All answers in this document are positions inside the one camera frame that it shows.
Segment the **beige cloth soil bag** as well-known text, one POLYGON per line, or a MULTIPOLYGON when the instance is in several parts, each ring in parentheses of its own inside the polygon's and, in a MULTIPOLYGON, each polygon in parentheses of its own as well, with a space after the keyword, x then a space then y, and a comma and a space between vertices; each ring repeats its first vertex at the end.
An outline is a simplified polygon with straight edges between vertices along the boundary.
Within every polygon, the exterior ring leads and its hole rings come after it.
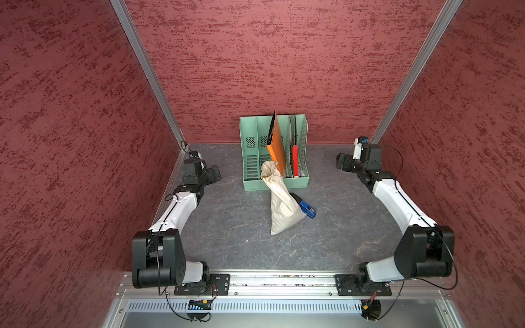
POLYGON ((265 161, 261 166, 261 180, 271 191, 272 236, 292 228, 306 217, 288 192, 277 165, 276 161, 265 161))

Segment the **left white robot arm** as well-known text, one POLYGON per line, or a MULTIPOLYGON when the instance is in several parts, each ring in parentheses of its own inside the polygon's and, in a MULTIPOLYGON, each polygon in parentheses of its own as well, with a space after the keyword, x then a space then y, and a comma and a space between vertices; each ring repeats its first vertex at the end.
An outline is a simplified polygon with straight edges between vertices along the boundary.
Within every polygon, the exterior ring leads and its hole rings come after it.
POLYGON ((165 288, 183 284, 210 286, 206 262, 186 259, 181 232, 205 194, 205 187, 221 180, 216 165, 208 167, 193 151, 183 164, 183 182, 169 195, 169 205, 147 231, 132 240, 132 280, 135 288, 165 288))

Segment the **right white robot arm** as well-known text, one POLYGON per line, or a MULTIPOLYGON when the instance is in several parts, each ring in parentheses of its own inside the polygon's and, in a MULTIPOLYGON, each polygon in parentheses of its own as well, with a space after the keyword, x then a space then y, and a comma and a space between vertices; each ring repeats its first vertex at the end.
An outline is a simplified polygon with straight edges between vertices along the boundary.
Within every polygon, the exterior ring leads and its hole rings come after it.
POLYGON ((336 168, 352 172, 386 207, 403 234, 394 254, 382 260, 362 263, 357 280, 362 284, 386 283, 457 274, 454 259, 455 233, 438 225, 403 191, 397 177, 382 168, 382 149, 357 139, 353 154, 340 153, 336 168))

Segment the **red folder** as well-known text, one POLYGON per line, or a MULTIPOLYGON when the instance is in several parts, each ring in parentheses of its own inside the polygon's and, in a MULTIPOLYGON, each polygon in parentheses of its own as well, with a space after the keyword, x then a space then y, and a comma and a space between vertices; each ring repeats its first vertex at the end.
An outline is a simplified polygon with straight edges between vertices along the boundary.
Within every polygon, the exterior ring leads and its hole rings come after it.
POLYGON ((298 148, 298 128, 297 128, 297 116, 293 116, 293 133, 291 135, 292 141, 292 168, 293 177, 299 178, 299 148, 298 148))

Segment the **blue black stapler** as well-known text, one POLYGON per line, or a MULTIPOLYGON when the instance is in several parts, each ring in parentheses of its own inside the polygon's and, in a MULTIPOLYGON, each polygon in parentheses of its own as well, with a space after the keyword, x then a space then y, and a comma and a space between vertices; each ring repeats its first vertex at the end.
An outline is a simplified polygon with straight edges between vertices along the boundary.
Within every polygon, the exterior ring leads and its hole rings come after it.
POLYGON ((314 219, 317 215, 316 210, 310 206, 308 203, 306 203, 301 197, 299 197, 297 194, 290 193, 292 198, 298 203, 300 209, 306 214, 307 217, 314 219))

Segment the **green file organizer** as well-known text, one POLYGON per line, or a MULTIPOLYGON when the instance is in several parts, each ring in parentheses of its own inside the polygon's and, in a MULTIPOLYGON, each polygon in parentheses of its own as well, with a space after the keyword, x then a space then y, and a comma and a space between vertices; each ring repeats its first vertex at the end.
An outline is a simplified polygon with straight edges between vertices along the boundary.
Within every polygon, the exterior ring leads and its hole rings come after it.
MULTIPOLYGON (((306 188, 310 180, 306 165, 308 122, 305 115, 296 114, 299 178, 294 178, 291 141, 293 116, 294 115, 279 115, 277 118, 287 159, 287 175, 284 177, 284 183, 290 189, 300 189, 306 188)), ((267 189, 267 186, 261 180, 261 166, 265 161, 272 159, 266 147, 271 118, 271 116, 247 116, 240 117, 239 119, 243 157, 243 186, 246 191, 261 191, 267 189)))

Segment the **orange folder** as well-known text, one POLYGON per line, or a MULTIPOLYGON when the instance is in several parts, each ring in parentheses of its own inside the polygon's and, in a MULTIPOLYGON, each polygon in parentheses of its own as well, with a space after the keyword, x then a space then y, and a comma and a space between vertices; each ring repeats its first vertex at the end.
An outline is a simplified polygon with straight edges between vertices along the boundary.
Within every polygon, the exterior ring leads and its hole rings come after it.
POLYGON ((277 169, 281 173, 281 176, 285 177, 287 175, 286 154, 276 112, 273 112, 271 118, 266 147, 272 161, 277 163, 277 169))

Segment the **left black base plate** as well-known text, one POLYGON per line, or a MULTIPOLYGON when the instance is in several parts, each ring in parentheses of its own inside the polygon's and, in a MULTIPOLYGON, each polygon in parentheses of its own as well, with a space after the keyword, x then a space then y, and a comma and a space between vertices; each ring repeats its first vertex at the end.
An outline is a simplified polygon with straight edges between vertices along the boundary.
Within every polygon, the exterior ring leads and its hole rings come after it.
POLYGON ((231 282, 230 274, 210 274, 208 281, 188 283, 176 286, 174 295, 177 296, 227 296, 231 282))

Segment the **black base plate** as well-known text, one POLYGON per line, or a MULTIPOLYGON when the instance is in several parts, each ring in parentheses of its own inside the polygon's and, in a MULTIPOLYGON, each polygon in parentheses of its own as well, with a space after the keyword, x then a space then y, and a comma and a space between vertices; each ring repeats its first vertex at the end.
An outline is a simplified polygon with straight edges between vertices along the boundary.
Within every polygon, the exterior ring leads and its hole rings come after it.
POLYGON ((210 274, 208 281, 188 283, 176 286, 174 295, 177 296, 227 296, 231 282, 230 274, 210 274))
POLYGON ((335 285, 339 296, 389 297, 392 291, 385 282, 372 282, 357 275, 335 275, 335 285))

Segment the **right aluminium corner post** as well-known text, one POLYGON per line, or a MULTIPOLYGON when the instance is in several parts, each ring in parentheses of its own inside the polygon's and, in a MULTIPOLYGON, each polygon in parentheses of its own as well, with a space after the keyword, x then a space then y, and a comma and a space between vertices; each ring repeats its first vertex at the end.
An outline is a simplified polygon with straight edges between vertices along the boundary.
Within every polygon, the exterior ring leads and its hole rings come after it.
POLYGON ((412 86, 415 84, 419 75, 421 74, 423 68, 429 58, 431 57, 433 51, 440 42, 442 36, 444 35, 447 27, 453 20, 458 9, 462 5, 462 0, 447 0, 445 1, 441 11, 439 12, 434 24, 432 25, 425 41, 423 42, 419 52, 417 53, 414 61, 407 72, 406 77, 404 78, 399 90, 395 94, 392 102, 390 103, 384 117, 381 119, 379 125, 377 126, 370 143, 378 144, 385 135, 388 127, 394 120, 396 114, 401 108, 403 101, 406 99, 409 94, 412 86))

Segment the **aluminium corner post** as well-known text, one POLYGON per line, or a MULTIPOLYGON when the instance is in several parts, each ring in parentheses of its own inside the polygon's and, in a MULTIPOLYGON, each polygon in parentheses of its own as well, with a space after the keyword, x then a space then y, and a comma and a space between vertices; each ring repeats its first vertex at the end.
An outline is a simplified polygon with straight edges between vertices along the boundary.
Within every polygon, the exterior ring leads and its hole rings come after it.
POLYGON ((143 42, 140 39, 138 30, 135 27, 131 13, 127 8, 127 4, 123 0, 111 0, 113 10, 115 11, 117 18, 122 26, 124 33, 135 53, 136 58, 142 70, 148 80, 148 83, 157 99, 157 102, 164 113, 165 119, 176 138, 177 144, 181 147, 181 142, 184 141, 183 132, 177 123, 177 120, 173 114, 172 108, 169 104, 168 98, 165 95, 164 89, 161 86, 159 78, 151 64, 150 58, 146 52, 143 42))
POLYGON ((395 94, 392 102, 390 103, 384 117, 381 119, 379 125, 377 126, 370 143, 378 144, 385 135, 388 127, 394 120, 396 114, 401 108, 403 101, 406 99, 409 94, 412 86, 415 84, 419 75, 421 74, 423 68, 429 58, 431 57, 433 51, 440 42, 442 36, 444 35, 447 27, 453 20, 458 9, 462 5, 462 0, 447 0, 445 1, 441 11, 439 12, 434 24, 432 25, 425 41, 423 42, 419 52, 417 53, 414 61, 407 72, 406 77, 404 78, 399 90, 395 94))

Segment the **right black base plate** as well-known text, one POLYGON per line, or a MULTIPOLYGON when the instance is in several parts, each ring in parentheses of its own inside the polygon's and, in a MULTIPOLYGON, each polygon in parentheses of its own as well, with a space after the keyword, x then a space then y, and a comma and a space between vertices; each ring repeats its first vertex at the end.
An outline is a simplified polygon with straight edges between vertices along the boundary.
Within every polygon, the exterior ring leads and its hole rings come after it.
POLYGON ((335 275, 335 285, 339 296, 389 297, 392 291, 385 282, 372 282, 357 275, 335 275))

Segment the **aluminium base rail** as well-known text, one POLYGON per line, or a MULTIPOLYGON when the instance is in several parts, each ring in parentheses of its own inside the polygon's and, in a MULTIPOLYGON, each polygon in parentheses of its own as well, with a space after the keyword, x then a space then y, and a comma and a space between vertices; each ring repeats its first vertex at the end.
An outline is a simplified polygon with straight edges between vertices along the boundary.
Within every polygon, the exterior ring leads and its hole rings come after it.
POLYGON ((330 271, 223 270, 221 294, 199 311, 189 295, 136 289, 124 275, 105 327, 463 327, 448 292, 417 280, 393 282, 377 321, 362 296, 341 296, 330 271), (196 315, 202 314, 202 320, 196 315))

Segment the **left aluminium corner post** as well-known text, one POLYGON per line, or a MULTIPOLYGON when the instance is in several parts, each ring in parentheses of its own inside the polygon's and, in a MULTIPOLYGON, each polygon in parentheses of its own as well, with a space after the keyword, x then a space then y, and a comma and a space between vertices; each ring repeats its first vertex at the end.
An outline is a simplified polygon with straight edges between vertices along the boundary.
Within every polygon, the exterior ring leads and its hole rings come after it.
POLYGON ((157 102, 164 113, 165 119, 176 138, 177 144, 181 147, 181 142, 184 141, 183 132, 177 123, 177 120, 173 114, 172 108, 169 104, 168 98, 165 95, 164 89, 161 86, 159 78, 151 64, 150 58, 146 52, 143 42, 140 39, 138 30, 135 27, 131 13, 127 8, 127 4, 123 0, 111 0, 113 10, 115 11, 117 18, 122 26, 124 33, 135 53, 136 58, 142 70, 148 80, 148 83, 157 99, 157 102))

